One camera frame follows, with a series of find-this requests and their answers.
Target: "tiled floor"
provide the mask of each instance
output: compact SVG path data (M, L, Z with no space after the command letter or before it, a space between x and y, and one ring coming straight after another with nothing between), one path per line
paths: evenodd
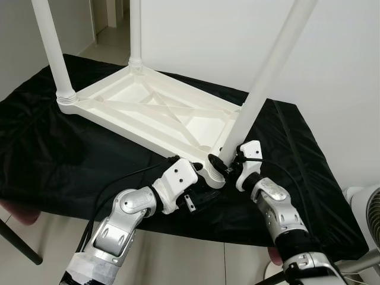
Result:
M118 28L98 34L97 45L80 56L127 65L129 19ZM86 221L43 213L29 227L0 207L7 221L44 259L36 266L0 237L0 284L58 284L86 225ZM208 242L139 230L115 285L253 285L262 280L269 262L265 248Z
M129 18L117 28L106 27L97 35L97 44L80 54L83 58L110 64L127 65L130 54Z

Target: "black cloth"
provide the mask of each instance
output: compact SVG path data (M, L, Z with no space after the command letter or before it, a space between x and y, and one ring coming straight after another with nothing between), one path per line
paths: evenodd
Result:
M122 66L65 55L73 88L78 91ZM180 75L168 74L217 97L241 105L247 93ZM33 205L49 213L87 219L94 197L109 182L164 160L158 154L78 115L65 115L56 104L49 67L0 102L0 198ZM263 164L262 174L286 188L315 236L335 260L361 257L368 247L311 130L293 104L267 100L246 140L260 140L263 157L285 167L300 185L306 208L291 180ZM149 185L168 164L121 180L115 191ZM271 246L264 219L249 193L226 185L216 191L204 182L192 187L206 202L189 214L144 219L140 229L219 242ZM111 201L97 216L109 213Z

